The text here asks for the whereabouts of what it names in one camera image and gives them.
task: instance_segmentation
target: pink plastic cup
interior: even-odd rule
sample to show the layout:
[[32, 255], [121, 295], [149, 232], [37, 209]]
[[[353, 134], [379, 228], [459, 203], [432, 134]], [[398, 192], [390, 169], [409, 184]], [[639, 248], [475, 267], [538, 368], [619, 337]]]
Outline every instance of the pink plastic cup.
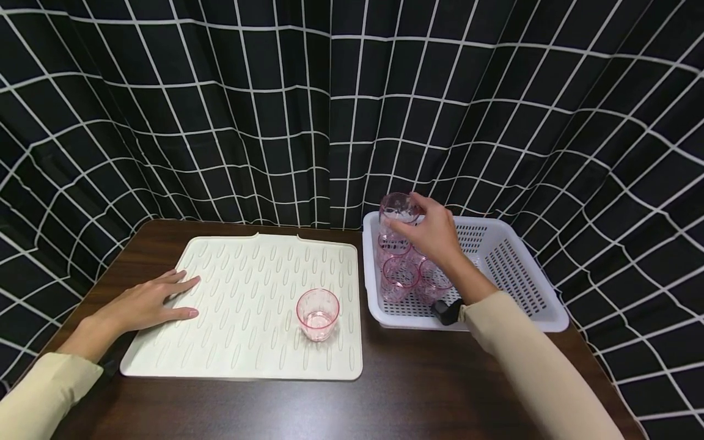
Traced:
[[431, 260], [420, 264], [420, 282], [414, 295], [423, 304], [431, 306], [452, 289], [452, 283], [439, 267]]
[[296, 315], [303, 333], [313, 342], [329, 338], [340, 314], [340, 302], [327, 289], [311, 289], [296, 304]]
[[413, 264], [415, 264], [418, 267], [420, 267], [420, 265], [423, 264], [423, 262], [428, 259], [428, 257], [425, 256], [425, 254], [421, 253], [413, 245], [410, 245], [410, 250], [406, 254], [406, 258], [408, 260], [411, 260], [413, 262]]
[[403, 257], [408, 254], [410, 243], [405, 239], [399, 240], [393, 237], [388, 238], [388, 236], [379, 235], [375, 249], [377, 266], [382, 268], [389, 258]]
[[379, 205], [379, 235], [394, 237], [397, 234], [391, 230], [389, 224], [392, 220], [413, 224], [420, 215], [420, 207], [413, 199], [401, 192], [392, 192], [382, 199]]
[[389, 303], [400, 303], [418, 284], [420, 272], [412, 261], [394, 257], [382, 268], [382, 297]]

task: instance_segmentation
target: beige sleeve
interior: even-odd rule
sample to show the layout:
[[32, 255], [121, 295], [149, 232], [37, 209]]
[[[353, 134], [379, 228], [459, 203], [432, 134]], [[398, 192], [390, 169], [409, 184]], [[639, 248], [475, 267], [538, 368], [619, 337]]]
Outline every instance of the beige sleeve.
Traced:
[[518, 398], [549, 439], [623, 439], [601, 402], [565, 355], [504, 292], [460, 311], [482, 348], [496, 358]]
[[79, 356], [48, 353], [0, 401], [3, 439], [48, 439], [100, 378], [103, 369]]

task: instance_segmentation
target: black wristwatch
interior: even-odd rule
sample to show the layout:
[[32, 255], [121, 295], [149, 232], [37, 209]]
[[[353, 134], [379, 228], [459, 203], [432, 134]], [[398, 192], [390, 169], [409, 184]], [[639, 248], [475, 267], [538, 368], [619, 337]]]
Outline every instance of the black wristwatch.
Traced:
[[462, 299], [458, 299], [449, 306], [445, 301], [440, 300], [435, 301], [431, 310], [433, 311], [433, 315], [442, 322], [442, 325], [452, 325], [459, 320], [460, 307], [462, 307], [462, 304], [464, 304]]

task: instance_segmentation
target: black curtain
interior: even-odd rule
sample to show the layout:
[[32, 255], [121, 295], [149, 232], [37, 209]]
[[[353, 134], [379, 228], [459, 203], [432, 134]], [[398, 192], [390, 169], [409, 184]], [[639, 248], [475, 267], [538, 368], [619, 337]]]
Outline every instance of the black curtain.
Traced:
[[704, 8], [0, 0], [5, 383], [154, 218], [513, 226], [653, 439], [704, 435]]

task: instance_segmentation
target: wooden table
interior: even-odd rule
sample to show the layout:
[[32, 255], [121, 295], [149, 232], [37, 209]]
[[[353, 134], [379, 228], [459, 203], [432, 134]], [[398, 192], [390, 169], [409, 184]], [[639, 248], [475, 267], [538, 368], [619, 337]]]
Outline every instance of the wooden table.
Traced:
[[[359, 232], [155, 220], [146, 223], [51, 340], [123, 290], [175, 266], [202, 235], [299, 234], [357, 246]], [[360, 271], [363, 290], [363, 273]], [[137, 379], [94, 387], [59, 426], [58, 439], [538, 439], [496, 361], [469, 333], [384, 329], [361, 294], [364, 370], [354, 382]], [[133, 335], [120, 340], [119, 360]], [[551, 339], [577, 366], [627, 439], [642, 435], [570, 327]]]

